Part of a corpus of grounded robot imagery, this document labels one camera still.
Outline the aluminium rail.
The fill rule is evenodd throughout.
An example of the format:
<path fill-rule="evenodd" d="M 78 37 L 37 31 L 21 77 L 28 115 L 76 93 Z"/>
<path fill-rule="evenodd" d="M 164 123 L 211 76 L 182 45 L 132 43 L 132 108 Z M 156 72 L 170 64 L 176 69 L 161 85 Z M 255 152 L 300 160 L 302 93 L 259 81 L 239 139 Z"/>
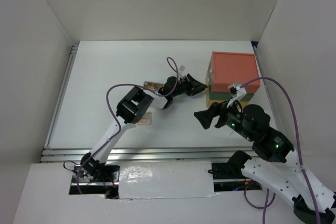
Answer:
<path fill-rule="evenodd" d="M 186 161 L 222 160 L 230 158 L 237 150 L 256 157 L 249 147 L 190 147 L 190 148 L 115 148 L 108 155 L 107 162 L 124 161 Z M 60 163 L 66 160 L 79 162 L 88 149 L 50 149 L 43 150 L 41 163 Z"/>
<path fill-rule="evenodd" d="M 71 50 L 70 50 L 69 60 L 68 60 L 66 71 L 65 71 L 65 74 L 64 74 L 64 77 L 63 77 L 63 80 L 62 80 L 61 88 L 60 88 L 60 91 L 59 91 L 59 94 L 58 94 L 58 99 L 57 99 L 55 110 L 54 110 L 54 113 L 53 113 L 53 116 L 52 116 L 52 119 L 51 119 L 51 123 L 50 123 L 48 134 L 47 134 L 47 137 L 46 137 L 46 140 L 45 140 L 44 148 L 50 148 L 50 143 L 53 139 L 54 130 L 55 130 L 55 127 L 57 125 L 60 109 L 61 109 L 61 106 L 62 106 L 62 102 L 64 100 L 64 96 L 65 96 L 65 93 L 66 93 L 68 81 L 69 81 L 71 71 L 72 71 L 72 68 L 73 68 L 73 65 L 74 65 L 74 61 L 75 61 L 75 58 L 76 58 L 76 54 L 77 54 L 77 51 L 78 51 L 78 47 L 79 47 L 79 45 L 73 45 Z"/>

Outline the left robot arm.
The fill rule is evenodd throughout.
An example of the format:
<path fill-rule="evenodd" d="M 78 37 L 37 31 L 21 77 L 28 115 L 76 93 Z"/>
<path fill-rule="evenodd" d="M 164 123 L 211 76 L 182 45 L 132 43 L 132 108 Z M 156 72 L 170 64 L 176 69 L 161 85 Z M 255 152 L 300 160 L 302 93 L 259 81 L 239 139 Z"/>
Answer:
<path fill-rule="evenodd" d="M 109 94 L 112 91 L 109 89 L 106 101 L 113 117 L 112 123 L 100 141 L 82 157 L 77 179 L 83 174 L 90 181 L 98 181 L 103 175 L 103 168 L 111 150 L 125 131 L 143 118 L 149 107 L 166 109 L 172 104 L 174 97 L 181 94 L 194 96 L 206 89 L 207 85 L 195 80 L 190 74 L 183 77 L 170 76 L 158 90 L 133 84 L 132 89 L 117 104 L 115 112 L 109 102 Z"/>

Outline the salmon top drawer unit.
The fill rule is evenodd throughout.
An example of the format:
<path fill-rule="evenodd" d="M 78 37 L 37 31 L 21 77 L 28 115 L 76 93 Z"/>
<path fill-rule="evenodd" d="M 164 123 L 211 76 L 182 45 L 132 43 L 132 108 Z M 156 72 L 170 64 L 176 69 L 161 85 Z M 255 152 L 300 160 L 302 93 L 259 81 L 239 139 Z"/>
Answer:
<path fill-rule="evenodd" d="M 229 92 L 233 83 L 244 84 L 259 77 L 254 54 L 234 52 L 212 52 L 208 67 L 208 78 L 214 92 Z"/>

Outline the yellow bottom drawer unit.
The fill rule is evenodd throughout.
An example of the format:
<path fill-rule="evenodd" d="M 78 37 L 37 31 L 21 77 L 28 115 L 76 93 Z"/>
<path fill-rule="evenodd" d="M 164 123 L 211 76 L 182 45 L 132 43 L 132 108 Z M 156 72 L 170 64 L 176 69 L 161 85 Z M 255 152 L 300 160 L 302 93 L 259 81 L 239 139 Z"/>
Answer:
<path fill-rule="evenodd" d="M 242 104 L 243 107 L 245 107 L 251 100 L 251 98 L 253 97 L 253 94 L 246 94 L 241 100 L 240 103 Z M 210 107 L 212 103 L 214 102 L 218 102 L 221 103 L 223 102 L 222 100 L 210 100 L 208 98 L 208 90 L 206 90 L 206 106 Z"/>

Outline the aluminium front rail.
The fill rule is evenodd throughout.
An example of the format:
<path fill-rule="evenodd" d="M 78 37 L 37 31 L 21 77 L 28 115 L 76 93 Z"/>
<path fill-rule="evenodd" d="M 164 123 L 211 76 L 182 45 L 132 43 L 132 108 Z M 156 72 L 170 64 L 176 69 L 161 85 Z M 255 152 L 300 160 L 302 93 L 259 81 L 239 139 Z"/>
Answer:
<path fill-rule="evenodd" d="M 190 148 L 115 148 L 108 155 L 107 162 L 124 161 L 186 161 L 222 160 L 230 158 L 237 150 L 256 157 L 249 147 L 190 147 Z M 43 150 L 41 163 L 60 163 L 66 160 L 79 162 L 88 149 L 50 149 Z"/>

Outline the brown eyeshadow palette horizontal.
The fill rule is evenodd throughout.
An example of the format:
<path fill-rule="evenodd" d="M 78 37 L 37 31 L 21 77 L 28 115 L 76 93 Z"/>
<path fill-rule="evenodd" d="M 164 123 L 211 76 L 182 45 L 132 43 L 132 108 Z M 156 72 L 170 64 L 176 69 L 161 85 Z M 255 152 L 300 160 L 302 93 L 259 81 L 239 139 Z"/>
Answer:
<path fill-rule="evenodd" d="M 164 84 L 151 81 L 144 81 L 143 86 L 151 90 L 159 90 L 160 88 L 164 87 Z"/>

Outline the colourful square eyeshadow palette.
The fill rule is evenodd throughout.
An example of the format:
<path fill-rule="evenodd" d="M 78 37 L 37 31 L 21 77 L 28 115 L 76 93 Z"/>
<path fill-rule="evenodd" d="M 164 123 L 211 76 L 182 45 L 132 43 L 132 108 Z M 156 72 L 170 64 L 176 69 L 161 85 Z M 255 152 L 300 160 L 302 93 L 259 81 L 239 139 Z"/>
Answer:
<path fill-rule="evenodd" d="M 152 124 L 152 112 L 145 112 L 138 125 L 151 125 Z"/>

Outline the white taped front panel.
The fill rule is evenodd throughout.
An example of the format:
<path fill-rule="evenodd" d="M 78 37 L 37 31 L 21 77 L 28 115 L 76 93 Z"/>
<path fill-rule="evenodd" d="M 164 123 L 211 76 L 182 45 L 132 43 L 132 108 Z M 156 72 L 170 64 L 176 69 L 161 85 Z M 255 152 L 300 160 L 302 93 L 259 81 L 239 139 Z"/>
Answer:
<path fill-rule="evenodd" d="M 209 161 L 125 162 L 119 170 L 121 199 L 215 196 Z"/>

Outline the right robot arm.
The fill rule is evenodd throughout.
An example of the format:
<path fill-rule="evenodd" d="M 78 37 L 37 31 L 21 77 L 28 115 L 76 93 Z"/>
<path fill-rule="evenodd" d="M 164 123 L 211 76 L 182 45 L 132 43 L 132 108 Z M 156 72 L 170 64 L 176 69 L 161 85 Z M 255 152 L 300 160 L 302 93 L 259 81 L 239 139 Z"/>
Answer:
<path fill-rule="evenodd" d="M 231 128 L 252 142 L 258 158 L 236 151 L 228 161 L 233 177 L 248 177 L 270 189 L 290 207 L 303 223 L 333 223 L 335 193 L 319 181 L 307 168 L 300 166 L 298 151 L 281 132 L 269 125 L 270 116 L 262 107 L 238 101 L 232 106 L 214 102 L 207 110 L 195 112 L 204 129 L 218 117 L 215 127 Z"/>

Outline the green drawer unit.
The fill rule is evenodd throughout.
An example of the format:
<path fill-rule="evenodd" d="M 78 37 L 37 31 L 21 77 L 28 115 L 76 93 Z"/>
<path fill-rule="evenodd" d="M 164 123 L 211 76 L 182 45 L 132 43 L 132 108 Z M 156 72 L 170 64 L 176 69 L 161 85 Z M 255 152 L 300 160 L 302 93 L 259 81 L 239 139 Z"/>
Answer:
<path fill-rule="evenodd" d="M 206 74 L 206 85 L 208 86 L 208 98 L 210 100 L 229 100 L 232 98 L 230 92 L 215 92 L 211 87 L 211 68 L 208 67 Z"/>

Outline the aluminium left rail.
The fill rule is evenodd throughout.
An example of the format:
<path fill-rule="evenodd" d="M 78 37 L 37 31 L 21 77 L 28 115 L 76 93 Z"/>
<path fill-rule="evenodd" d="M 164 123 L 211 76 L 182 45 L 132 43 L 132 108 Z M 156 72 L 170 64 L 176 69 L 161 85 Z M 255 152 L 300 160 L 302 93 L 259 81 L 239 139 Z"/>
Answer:
<path fill-rule="evenodd" d="M 62 80 L 61 88 L 60 88 L 60 91 L 59 91 L 59 94 L 58 94 L 58 99 L 57 99 L 55 110 L 54 110 L 54 113 L 53 113 L 53 116 L 52 116 L 52 119 L 51 119 L 51 123 L 50 123 L 48 134 L 47 134 L 47 137 L 46 137 L 46 140 L 45 140 L 44 148 L 50 148 L 50 143 L 53 139 L 54 130 L 55 130 L 55 127 L 57 125 L 60 109 L 61 109 L 61 106 L 62 106 L 62 102 L 64 100 L 64 96 L 65 96 L 65 93 L 66 93 L 68 81 L 69 81 L 71 71 L 72 71 L 72 68 L 73 68 L 73 65 L 74 65 L 74 61 L 75 61 L 75 58 L 76 58 L 76 54 L 77 54 L 77 51 L 78 51 L 78 47 L 79 47 L 79 45 L 73 45 L 71 50 L 70 50 L 69 60 L 68 60 L 66 71 L 65 71 L 65 74 L 64 74 L 64 77 L 63 77 L 63 80 Z"/>

